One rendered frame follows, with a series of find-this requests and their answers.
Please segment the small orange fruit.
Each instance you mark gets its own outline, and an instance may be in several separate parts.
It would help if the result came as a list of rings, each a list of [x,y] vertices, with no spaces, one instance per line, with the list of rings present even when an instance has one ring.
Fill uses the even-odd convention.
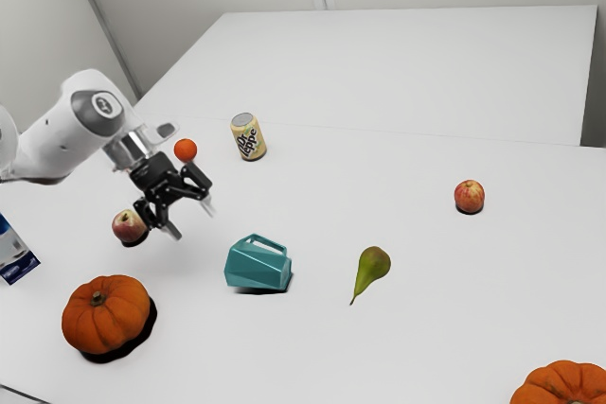
[[[188,163],[194,160],[198,153],[197,144],[189,139],[182,138],[177,140],[173,146],[175,157],[183,163]]]

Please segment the blue white carton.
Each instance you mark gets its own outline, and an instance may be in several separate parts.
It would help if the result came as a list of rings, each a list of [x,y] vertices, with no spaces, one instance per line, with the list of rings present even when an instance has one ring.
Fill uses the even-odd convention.
[[[0,213],[0,278],[13,285],[40,265],[40,260]]]

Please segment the green pear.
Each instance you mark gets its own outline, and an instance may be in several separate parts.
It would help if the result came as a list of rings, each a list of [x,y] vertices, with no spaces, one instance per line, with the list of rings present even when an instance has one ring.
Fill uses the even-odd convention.
[[[353,294],[349,304],[352,305],[370,284],[386,276],[390,269],[391,257],[385,250],[378,246],[364,249],[359,257]]]

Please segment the orange pumpkin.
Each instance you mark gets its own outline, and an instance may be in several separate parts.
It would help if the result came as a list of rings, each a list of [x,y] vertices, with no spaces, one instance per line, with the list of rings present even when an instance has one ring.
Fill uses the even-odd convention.
[[[150,296],[137,279],[98,276],[71,294],[62,312],[62,334],[80,352],[103,355],[138,337],[150,312]]]
[[[558,360],[530,372],[509,404],[606,404],[606,370]]]

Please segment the red yellow apple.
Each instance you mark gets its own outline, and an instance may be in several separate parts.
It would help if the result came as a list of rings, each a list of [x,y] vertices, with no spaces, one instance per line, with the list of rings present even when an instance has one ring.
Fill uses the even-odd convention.
[[[458,210],[474,214],[479,212],[485,201],[483,186],[476,180],[465,180],[459,183],[454,190],[454,203]]]
[[[148,227],[136,212],[125,209],[114,216],[112,231],[121,242],[132,244],[148,233]]]

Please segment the cream soda can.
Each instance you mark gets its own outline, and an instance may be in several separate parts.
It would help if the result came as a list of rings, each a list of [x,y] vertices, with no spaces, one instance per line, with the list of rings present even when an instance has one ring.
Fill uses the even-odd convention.
[[[266,141],[260,130],[258,120],[253,114],[240,113],[235,115],[231,120],[230,129],[240,156],[244,161],[257,161],[266,154]]]

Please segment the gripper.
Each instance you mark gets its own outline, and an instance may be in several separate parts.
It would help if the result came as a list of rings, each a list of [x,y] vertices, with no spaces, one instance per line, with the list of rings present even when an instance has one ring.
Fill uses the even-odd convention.
[[[174,240],[182,238],[181,232],[169,220],[169,206],[163,201],[176,201],[185,195],[186,184],[192,184],[200,194],[198,200],[206,213],[213,218],[216,210],[212,204],[213,183],[193,162],[176,167],[165,152],[157,152],[143,159],[130,172],[130,179],[142,196],[134,202],[134,210],[149,230],[159,229]]]

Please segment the teal faceted mug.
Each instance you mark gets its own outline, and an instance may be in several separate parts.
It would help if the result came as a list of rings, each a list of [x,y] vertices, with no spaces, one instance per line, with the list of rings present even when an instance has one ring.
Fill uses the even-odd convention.
[[[251,234],[229,248],[223,274],[230,287],[284,291],[292,278],[292,260],[285,246]]]

